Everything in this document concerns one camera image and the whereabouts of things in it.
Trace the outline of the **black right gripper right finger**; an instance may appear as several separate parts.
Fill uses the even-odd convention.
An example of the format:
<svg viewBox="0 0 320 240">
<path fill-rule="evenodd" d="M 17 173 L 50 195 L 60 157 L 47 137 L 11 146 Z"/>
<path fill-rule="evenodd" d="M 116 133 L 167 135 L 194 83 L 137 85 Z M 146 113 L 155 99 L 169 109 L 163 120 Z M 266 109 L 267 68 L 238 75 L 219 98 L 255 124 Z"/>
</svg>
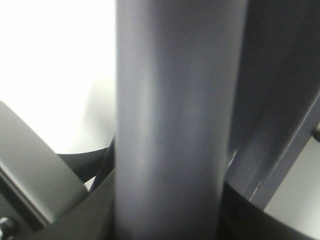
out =
<svg viewBox="0 0 320 240">
<path fill-rule="evenodd" d="M 227 182 L 223 186 L 218 240 L 311 240 L 251 204 Z"/>
</svg>

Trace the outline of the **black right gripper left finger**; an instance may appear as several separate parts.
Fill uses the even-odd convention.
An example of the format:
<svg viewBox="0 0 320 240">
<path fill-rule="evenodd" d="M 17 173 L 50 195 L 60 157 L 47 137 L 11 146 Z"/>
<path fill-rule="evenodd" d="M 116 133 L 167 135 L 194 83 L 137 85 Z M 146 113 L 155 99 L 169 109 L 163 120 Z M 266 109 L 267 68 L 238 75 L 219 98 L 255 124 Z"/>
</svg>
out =
<svg viewBox="0 0 320 240">
<path fill-rule="evenodd" d="M 37 232 L 38 240 L 112 240 L 115 173 L 81 204 L 54 224 Z"/>
</svg>

